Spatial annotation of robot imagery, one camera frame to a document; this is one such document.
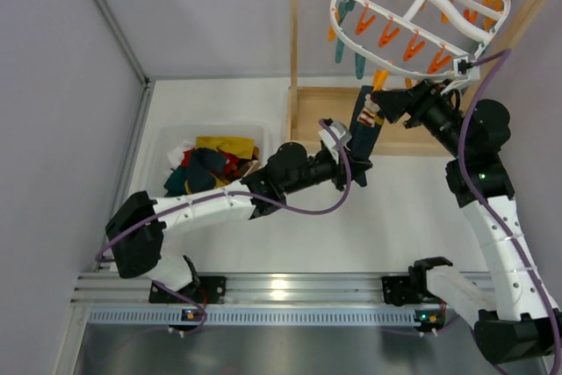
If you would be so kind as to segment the navy sock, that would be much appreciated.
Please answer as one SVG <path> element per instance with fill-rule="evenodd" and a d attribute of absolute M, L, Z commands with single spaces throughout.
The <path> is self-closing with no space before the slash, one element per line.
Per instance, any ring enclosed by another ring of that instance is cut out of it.
<path fill-rule="evenodd" d="M 193 148 L 163 185 L 168 197 L 210 191 L 227 184 L 223 181 L 228 159 L 219 151 Z"/>
<path fill-rule="evenodd" d="M 349 124 L 352 135 L 347 149 L 356 158 L 370 159 L 384 125 L 384 113 L 373 100 L 373 86 L 361 87 Z"/>

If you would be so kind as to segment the yellow sock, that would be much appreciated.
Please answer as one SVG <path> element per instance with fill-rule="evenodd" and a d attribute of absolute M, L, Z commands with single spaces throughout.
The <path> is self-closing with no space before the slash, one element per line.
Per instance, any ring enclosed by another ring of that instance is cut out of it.
<path fill-rule="evenodd" d="M 259 156 L 259 148 L 250 138 L 235 136 L 199 136 L 196 148 L 209 148 L 249 160 Z"/>

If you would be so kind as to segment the white round clip hanger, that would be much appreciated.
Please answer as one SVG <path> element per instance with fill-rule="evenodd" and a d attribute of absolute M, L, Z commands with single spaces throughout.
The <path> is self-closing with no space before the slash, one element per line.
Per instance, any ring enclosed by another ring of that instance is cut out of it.
<path fill-rule="evenodd" d="M 406 86 L 444 81 L 455 58 L 479 65 L 510 12 L 511 0 L 331 0 L 328 41 L 357 79 L 374 67 Z"/>

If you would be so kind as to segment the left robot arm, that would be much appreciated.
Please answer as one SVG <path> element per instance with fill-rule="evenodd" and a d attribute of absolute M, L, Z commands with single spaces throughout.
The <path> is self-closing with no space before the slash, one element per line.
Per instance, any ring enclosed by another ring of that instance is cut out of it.
<path fill-rule="evenodd" d="M 301 144 L 287 142 L 261 169 L 219 189 L 174 198 L 135 192 L 105 228 L 117 272 L 123 279 L 146 277 L 191 295 L 200 285 L 195 266 L 167 241 L 193 229 L 269 216 L 288 206 L 287 195 L 327 181 L 342 191 L 371 166 L 349 150 L 338 153 L 323 146 L 309 155 Z"/>

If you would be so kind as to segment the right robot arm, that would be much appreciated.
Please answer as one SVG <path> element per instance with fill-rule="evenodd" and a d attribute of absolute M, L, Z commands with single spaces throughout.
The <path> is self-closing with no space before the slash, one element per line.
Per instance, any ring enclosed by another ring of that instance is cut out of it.
<path fill-rule="evenodd" d="M 424 80 L 406 90 L 375 90 L 370 98 L 388 122 L 404 118 L 406 128 L 421 126 L 451 153 L 446 181 L 476 235 L 494 291 L 484 292 L 443 257 L 416 261 L 409 275 L 420 297 L 453 307 L 490 364 L 551 356 L 558 373 L 561 309 L 538 274 L 499 157 L 510 137 L 508 110 L 483 99 L 464 114 L 445 87 Z"/>

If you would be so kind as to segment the white plastic basket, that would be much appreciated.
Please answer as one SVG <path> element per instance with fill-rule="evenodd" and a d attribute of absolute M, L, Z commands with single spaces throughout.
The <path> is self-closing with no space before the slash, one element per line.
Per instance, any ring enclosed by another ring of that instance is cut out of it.
<path fill-rule="evenodd" d="M 209 191 L 242 178 L 270 155 L 270 137 L 256 123 L 166 126 L 148 144 L 137 189 L 153 197 Z"/>

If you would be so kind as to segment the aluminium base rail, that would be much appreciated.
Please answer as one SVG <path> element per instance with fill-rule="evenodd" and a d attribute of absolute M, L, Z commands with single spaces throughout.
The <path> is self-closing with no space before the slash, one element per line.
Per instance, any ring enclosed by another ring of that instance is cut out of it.
<path fill-rule="evenodd" d="M 149 301 L 152 282 L 122 279 L 110 271 L 83 273 L 71 305 L 89 323 L 211 326 L 412 327 L 431 331 L 454 321 L 440 300 L 395 306 L 384 298 L 381 273 L 230 273 L 224 301 L 201 306 Z"/>

